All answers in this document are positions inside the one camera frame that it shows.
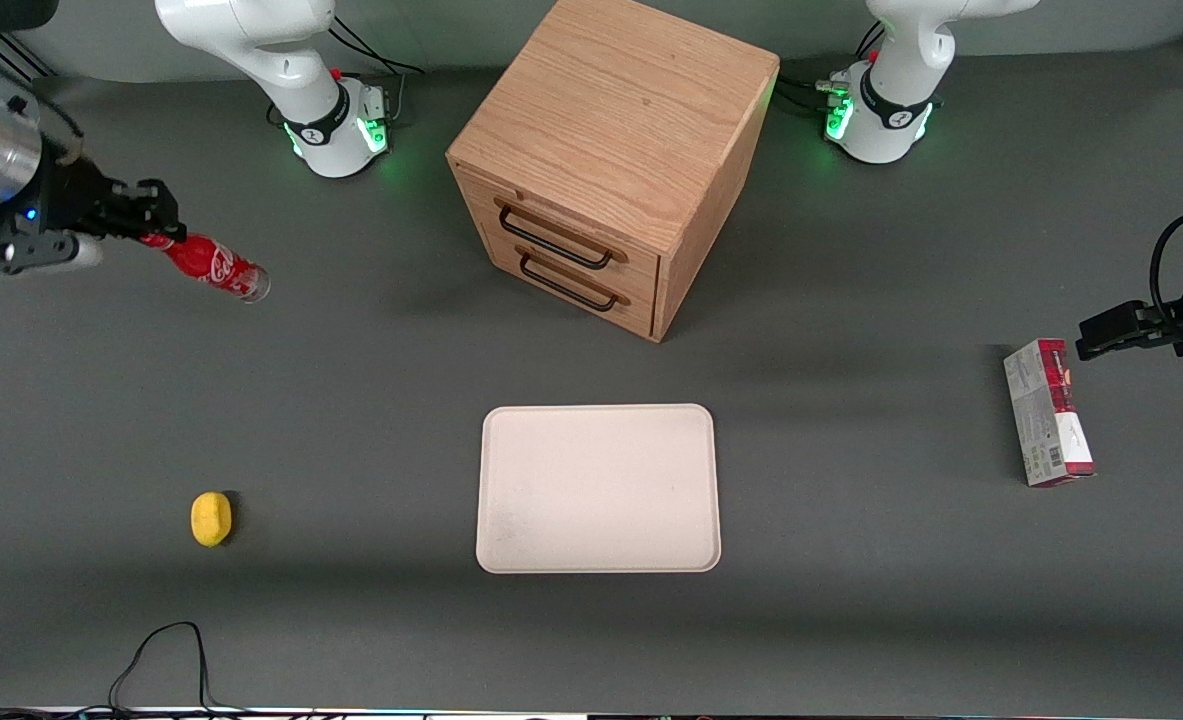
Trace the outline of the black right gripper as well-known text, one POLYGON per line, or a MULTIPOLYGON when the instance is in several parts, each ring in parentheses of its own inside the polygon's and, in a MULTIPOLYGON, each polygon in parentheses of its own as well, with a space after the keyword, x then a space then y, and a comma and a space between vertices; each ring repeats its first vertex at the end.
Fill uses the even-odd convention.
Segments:
POLYGON ((62 166, 54 155, 43 155, 35 177, 22 192, 22 232, 60 231, 125 238, 144 246, 188 240, 177 200, 161 179, 143 179, 129 188, 89 158, 62 166))

